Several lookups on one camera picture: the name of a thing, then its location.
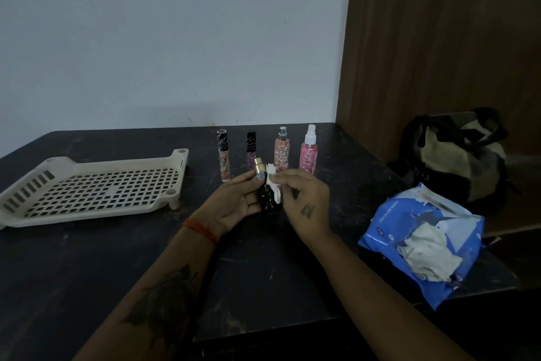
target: gold bottle cap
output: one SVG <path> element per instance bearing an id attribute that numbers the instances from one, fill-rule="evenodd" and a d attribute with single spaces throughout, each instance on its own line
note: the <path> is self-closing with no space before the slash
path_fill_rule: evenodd
<path id="1" fill-rule="evenodd" d="M 266 172 L 267 166 L 263 163 L 263 159 L 255 158 L 255 173 Z"/>

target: black and beige bag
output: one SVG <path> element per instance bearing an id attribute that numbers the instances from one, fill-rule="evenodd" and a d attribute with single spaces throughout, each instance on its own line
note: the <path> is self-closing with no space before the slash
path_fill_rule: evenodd
<path id="1" fill-rule="evenodd" d="M 492 108 L 418 116 L 404 129 L 399 159 L 389 167 L 400 176 L 414 172 L 414 185 L 455 201 L 472 213 L 490 214 L 506 199 L 507 137 Z"/>

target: white bottle cap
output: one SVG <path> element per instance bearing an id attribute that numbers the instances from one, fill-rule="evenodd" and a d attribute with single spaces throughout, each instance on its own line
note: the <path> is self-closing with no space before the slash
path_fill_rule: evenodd
<path id="1" fill-rule="evenodd" d="M 305 143 L 310 146 L 315 144 L 315 125 L 308 125 L 308 132 L 305 136 Z"/>

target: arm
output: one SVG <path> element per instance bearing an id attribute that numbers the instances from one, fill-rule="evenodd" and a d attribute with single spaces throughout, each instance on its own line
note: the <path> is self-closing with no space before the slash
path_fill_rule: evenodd
<path id="1" fill-rule="evenodd" d="M 286 170 L 272 180 L 282 185 L 289 221 L 379 359 L 472 359 L 331 232 L 326 184 L 301 170 Z M 292 189 L 299 191 L 296 199 Z"/>
<path id="2" fill-rule="evenodd" d="M 261 211 L 254 191 L 265 175 L 254 176 L 248 172 L 224 183 L 190 218 L 219 240 L 245 216 Z M 182 227 L 74 360 L 172 358 L 214 247 L 201 233 Z"/>

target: wipes package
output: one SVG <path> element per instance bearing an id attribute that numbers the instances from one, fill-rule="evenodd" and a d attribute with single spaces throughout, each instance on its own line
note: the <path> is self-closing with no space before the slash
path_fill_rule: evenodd
<path id="1" fill-rule="evenodd" d="M 421 183 L 383 203 L 359 245 L 415 280 L 436 309 L 477 259 L 484 221 Z"/>

